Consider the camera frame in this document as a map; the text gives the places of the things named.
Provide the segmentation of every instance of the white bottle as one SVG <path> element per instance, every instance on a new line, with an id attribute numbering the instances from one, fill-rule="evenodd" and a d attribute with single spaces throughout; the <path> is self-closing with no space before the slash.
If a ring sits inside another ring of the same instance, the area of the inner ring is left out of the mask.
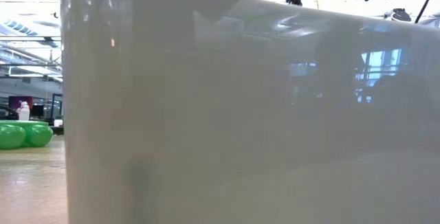
<path id="1" fill-rule="evenodd" d="M 21 107 L 18 108 L 16 112 L 19 114 L 20 121 L 29 121 L 30 110 L 29 105 L 26 101 L 23 101 L 21 103 Z"/>

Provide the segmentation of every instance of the white curved object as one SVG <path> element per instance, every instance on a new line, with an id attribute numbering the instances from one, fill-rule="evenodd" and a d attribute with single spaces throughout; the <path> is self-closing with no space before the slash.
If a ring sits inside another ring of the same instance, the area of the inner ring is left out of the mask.
<path id="1" fill-rule="evenodd" d="M 440 221 L 438 31 L 261 0 L 61 10 L 71 224 Z"/>

